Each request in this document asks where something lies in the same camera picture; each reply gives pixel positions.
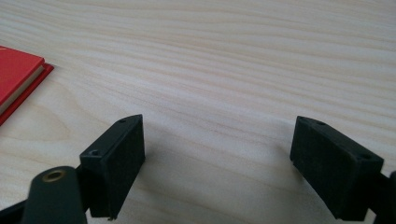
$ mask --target wooden table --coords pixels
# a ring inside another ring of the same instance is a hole
[[[0,45],[55,66],[0,127],[0,209],[135,114],[147,160],[114,223],[343,223],[290,162],[298,115],[396,170],[394,0],[6,0]]]

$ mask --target light wood grain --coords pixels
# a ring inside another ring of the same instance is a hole
[[[0,209],[140,113],[147,161],[114,223],[342,223],[291,165],[298,115],[396,170],[394,0],[7,0],[0,45],[55,66],[0,127]]]

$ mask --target black mount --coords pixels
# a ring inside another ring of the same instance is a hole
[[[298,117],[290,159],[335,218],[396,223],[396,172],[381,174],[384,160],[331,126]]]
[[[0,211],[2,224],[87,223],[117,218],[145,160],[143,117],[120,119],[80,156],[74,169],[59,166],[37,175],[26,201]]]

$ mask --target black plastic block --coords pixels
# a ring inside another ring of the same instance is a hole
[[[91,215],[117,218],[145,160],[143,117],[120,119],[79,157]]]
[[[290,159],[336,218],[364,220],[382,158],[321,121],[298,117]]]

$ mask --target red book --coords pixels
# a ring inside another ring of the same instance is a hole
[[[52,69],[44,58],[0,46],[0,125]]]

